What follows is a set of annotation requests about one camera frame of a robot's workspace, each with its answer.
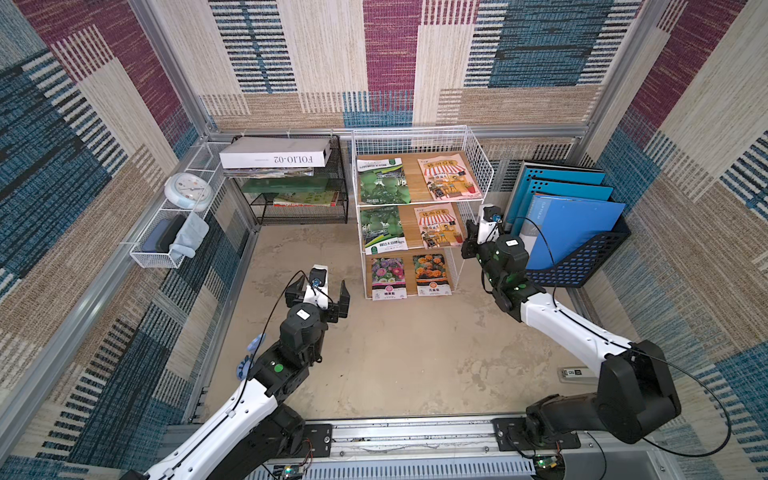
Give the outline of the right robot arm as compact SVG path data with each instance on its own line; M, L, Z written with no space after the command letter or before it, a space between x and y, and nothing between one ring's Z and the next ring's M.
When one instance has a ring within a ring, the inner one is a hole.
M528 253L520 238L502 234L495 222L467 221L461 248L481 267L481 284L498 308L565 348L596 374L592 393L549 395L529 405L524 437L541 445L577 430L610 433L634 444L682 411L662 350L650 341L632 342L559 305L529 279Z

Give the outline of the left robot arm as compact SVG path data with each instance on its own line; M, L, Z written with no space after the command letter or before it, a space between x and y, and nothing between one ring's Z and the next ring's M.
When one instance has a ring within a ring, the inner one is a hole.
M242 479L270 459L299 452L305 420L285 400L322 361L328 325L348 315L350 295L342 284L340 298L330 297L326 266L298 271L292 280L278 340L251 361L230 399L172 453L124 479Z

